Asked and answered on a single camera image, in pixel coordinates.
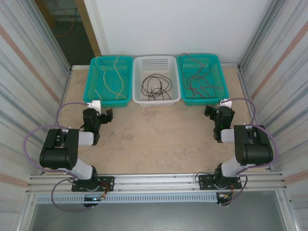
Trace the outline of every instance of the beige tabletop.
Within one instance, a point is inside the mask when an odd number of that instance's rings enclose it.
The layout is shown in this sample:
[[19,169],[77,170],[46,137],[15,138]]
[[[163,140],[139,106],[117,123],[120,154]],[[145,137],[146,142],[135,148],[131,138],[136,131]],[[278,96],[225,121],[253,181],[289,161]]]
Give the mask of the beige tabletop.
[[[243,97],[235,68],[223,68],[230,98]],[[88,70],[74,70],[65,102],[82,102]],[[79,128],[86,106],[63,109],[60,124]],[[248,124],[245,101],[234,101],[234,124]],[[219,163],[234,156],[233,143],[217,143],[214,122],[204,116],[205,106],[141,107],[131,101],[113,108],[111,123],[102,124],[96,146],[80,146],[78,157],[99,174],[213,172]]]

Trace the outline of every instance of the white plastic basket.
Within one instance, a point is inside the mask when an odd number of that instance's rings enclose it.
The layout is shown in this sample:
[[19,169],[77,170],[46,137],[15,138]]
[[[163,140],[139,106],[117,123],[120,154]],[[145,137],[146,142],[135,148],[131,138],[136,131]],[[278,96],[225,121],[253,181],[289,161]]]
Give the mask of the white plastic basket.
[[[168,92],[171,100],[162,99],[163,96],[150,98],[143,95],[141,91],[142,82],[145,78],[152,74],[160,74],[170,79],[172,84],[171,90]],[[160,85],[157,82],[151,81],[153,89],[158,88]],[[133,65],[133,101],[140,104],[142,107],[155,107],[155,106],[171,106],[181,98],[180,81],[177,61],[173,56],[144,56],[134,59]]]

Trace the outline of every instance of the white wall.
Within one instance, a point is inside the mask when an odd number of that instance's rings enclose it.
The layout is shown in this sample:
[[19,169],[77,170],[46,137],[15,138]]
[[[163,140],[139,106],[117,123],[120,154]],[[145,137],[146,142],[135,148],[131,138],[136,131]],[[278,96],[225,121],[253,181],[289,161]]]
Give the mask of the white wall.
[[272,0],[85,0],[102,54],[215,53],[240,62]]

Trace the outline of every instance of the cable connector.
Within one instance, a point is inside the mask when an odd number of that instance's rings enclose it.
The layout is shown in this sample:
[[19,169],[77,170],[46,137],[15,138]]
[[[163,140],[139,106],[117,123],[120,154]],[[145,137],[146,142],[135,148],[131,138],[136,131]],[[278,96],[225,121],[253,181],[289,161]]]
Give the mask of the cable connector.
[[93,100],[91,103],[87,103],[88,108],[95,109],[100,115],[102,114],[101,101]]
[[224,103],[224,101],[226,101],[226,100],[228,100],[228,99],[220,100],[220,101],[219,101],[220,106],[226,106],[226,107],[228,107],[228,108],[231,108],[231,106],[232,106],[232,101],[228,101],[228,102],[225,102],[225,103]]

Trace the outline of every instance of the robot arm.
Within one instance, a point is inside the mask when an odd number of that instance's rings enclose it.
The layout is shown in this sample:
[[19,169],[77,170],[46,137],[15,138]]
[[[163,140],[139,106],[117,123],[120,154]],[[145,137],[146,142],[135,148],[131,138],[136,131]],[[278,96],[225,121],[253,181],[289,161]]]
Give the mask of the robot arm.
[[215,122],[214,139],[223,143],[233,142],[235,155],[229,161],[219,164],[214,174],[199,175],[201,190],[230,189],[231,185],[234,189],[241,189],[239,171],[267,164],[273,159],[270,141],[264,132],[246,125],[230,128],[234,114],[231,102],[220,103],[218,109],[209,105],[205,108],[205,116]]
[[222,130],[220,135],[222,142],[234,142],[235,147],[235,156],[221,166],[225,177],[236,177],[236,173],[243,168],[267,164],[273,159],[267,135],[257,128],[235,125],[233,129]]
[[98,187],[98,175],[95,167],[87,165],[78,158],[78,146],[96,145],[101,124],[111,122],[112,109],[106,115],[101,114],[100,101],[88,104],[83,111],[84,130],[50,129],[39,157],[42,167],[65,170],[75,176],[80,188],[94,190]]

